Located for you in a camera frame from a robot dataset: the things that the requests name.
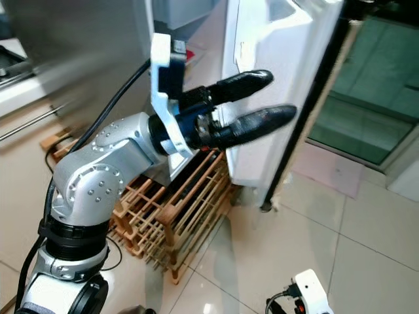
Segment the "beige kitchen cabinet white countertop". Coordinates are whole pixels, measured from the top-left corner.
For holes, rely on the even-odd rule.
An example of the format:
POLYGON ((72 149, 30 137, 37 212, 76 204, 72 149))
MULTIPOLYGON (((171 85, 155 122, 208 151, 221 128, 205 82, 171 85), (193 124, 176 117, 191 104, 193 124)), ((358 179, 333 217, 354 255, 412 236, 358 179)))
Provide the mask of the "beige kitchen cabinet white countertop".
MULTIPOLYGON (((33 76, 2 89, 0 134, 53 109, 47 90, 33 76)), ((0 303, 13 305, 18 276, 25 256, 37 238, 45 192, 51 178, 40 147, 63 126, 52 114, 0 143, 0 303)))

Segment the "red food pack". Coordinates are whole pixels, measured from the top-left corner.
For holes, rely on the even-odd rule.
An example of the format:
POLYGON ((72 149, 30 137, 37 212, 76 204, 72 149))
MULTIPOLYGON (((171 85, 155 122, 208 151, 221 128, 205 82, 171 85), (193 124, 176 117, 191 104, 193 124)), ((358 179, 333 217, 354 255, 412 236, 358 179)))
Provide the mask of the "red food pack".
POLYGON ((186 51, 187 51, 187 62, 186 66, 192 66, 198 61, 200 61, 204 54, 206 53, 203 48, 198 48, 194 45, 187 44, 186 45, 186 51))

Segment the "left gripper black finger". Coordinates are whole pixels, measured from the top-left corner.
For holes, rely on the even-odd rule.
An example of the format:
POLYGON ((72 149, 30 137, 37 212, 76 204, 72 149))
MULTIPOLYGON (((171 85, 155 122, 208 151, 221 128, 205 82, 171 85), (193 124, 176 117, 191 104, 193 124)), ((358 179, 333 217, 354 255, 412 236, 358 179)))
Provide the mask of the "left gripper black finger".
POLYGON ((213 131, 213 148, 224 149, 251 143, 280 128, 296 117, 294 105, 276 105, 243 114, 230 124, 213 131))
POLYGON ((274 75, 266 69, 244 71, 207 87, 216 105, 240 101, 272 84, 274 75))

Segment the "stainless steel fridge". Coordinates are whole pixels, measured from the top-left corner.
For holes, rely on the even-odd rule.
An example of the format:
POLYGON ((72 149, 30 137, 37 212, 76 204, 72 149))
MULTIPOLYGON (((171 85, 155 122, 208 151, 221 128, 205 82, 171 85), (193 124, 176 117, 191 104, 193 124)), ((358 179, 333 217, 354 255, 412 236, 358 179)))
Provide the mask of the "stainless steel fridge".
POLYGON ((63 128, 80 137, 149 60, 152 0, 1 0, 63 128))

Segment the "white fridge door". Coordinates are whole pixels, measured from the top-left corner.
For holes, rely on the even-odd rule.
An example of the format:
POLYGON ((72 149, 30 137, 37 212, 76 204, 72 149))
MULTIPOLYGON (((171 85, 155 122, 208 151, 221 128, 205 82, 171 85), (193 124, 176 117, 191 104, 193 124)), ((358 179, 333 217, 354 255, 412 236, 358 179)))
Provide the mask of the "white fridge door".
MULTIPOLYGON (((266 69, 274 80, 252 96, 223 105, 221 122, 283 104, 301 114, 343 5, 343 0, 228 0, 222 76, 266 69)), ((296 145, 291 134, 298 119, 227 150, 230 177, 242 186, 245 204, 260 207, 272 199, 269 190, 282 176, 282 158, 296 145)))

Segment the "green glass door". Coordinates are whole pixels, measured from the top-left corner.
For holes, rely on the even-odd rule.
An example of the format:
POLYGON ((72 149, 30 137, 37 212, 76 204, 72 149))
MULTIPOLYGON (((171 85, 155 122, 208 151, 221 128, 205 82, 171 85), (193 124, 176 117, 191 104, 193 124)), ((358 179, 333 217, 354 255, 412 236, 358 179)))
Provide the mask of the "green glass door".
POLYGON ((308 138, 381 166, 419 124, 419 27, 369 18, 308 138))

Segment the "black gas stove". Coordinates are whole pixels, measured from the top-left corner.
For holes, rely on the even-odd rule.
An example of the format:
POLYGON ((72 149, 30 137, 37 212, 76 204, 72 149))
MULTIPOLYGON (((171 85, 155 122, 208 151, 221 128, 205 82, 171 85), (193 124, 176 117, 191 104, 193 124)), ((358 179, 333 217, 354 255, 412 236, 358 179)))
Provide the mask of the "black gas stove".
POLYGON ((0 46, 0 89, 29 80, 34 76, 33 66, 27 58, 0 46))

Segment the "wooden wine rack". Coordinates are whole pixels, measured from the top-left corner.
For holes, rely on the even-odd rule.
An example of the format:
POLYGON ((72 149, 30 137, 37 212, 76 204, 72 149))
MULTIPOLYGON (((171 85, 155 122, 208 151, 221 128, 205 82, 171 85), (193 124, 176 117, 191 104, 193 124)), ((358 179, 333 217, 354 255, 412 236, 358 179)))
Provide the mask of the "wooden wine rack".
POLYGON ((35 270, 81 282, 102 269, 111 234, 129 254, 170 270, 174 283, 236 190, 222 150, 199 150, 169 185, 147 170, 160 159, 138 133, 103 131, 57 165, 35 270))

